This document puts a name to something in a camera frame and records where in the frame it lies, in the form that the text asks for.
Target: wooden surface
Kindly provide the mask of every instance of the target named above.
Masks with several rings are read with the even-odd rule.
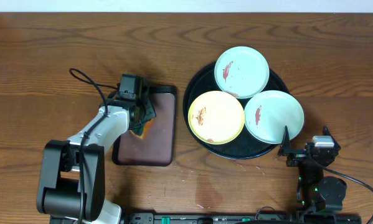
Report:
[[[327,124],[342,146],[331,168],[373,186],[373,14],[0,14],[0,223],[47,223],[35,207],[45,144],[67,139],[97,113],[100,97],[73,79],[122,73],[178,89],[174,160],[121,167],[106,156],[106,197],[130,210],[292,211],[298,171],[271,153],[247,161],[196,143],[182,115],[193,75],[228,48],[255,47],[301,102],[303,147]],[[347,182],[346,213],[366,222],[373,194]]]

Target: wood grain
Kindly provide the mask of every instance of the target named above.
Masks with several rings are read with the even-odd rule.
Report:
[[[35,207],[43,148],[82,129],[100,103],[70,67],[100,83],[132,73],[178,89],[172,164],[122,167],[107,155],[111,201],[187,213],[299,207],[298,171],[277,149],[232,161],[203,149],[186,128],[189,80],[236,45],[259,50],[301,102],[306,122],[293,144],[303,147],[327,124],[342,146],[331,167],[373,186],[373,14],[1,13],[0,223],[48,222]],[[348,182],[343,212],[366,222],[373,195]]]

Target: white wall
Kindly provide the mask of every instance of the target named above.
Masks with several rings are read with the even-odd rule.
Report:
[[[373,0],[0,0],[0,12],[373,12]]]

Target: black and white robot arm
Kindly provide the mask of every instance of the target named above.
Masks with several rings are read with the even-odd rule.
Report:
[[[70,220],[79,218],[82,209],[81,181],[63,178],[60,173],[80,171],[80,146],[83,144],[85,206],[82,222],[120,222],[120,206],[105,199],[105,154],[127,130],[137,128],[156,116],[148,94],[149,87],[144,79],[123,75],[115,99],[106,99],[107,109],[101,106],[98,114],[66,141],[51,140],[46,144],[37,193],[37,209],[40,213]]]

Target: black round tray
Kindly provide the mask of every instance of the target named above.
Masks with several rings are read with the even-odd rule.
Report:
[[[194,139],[196,139],[196,141],[200,145],[202,145],[210,152],[217,154],[218,156],[222,156],[229,159],[252,159],[268,153],[277,145],[261,142],[260,140],[253,137],[245,126],[243,127],[242,132],[234,140],[226,144],[220,145],[207,144],[204,141],[201,141],[198,137],[196,137],[193,134],[191,127],[189,126],[189,122],[187,120],[187,113],[193,101],[205,92],[213,90],[221,91],[221,89],[215,82],[214,78],[215,63],[216,62],[212,62],[205,66],[202,70],[200,70],[192,78],[191,82],[188,84],[186,88],[183,101],[183,112],[187,128],[193,135]],[[280,77],[271,69],[269,81],[262,91],[267,90],[279,90],[284,91],[285,93],[289,93],[285,83],[283,83]],[[238,100],[244,108],[250,99],[248,98]]]

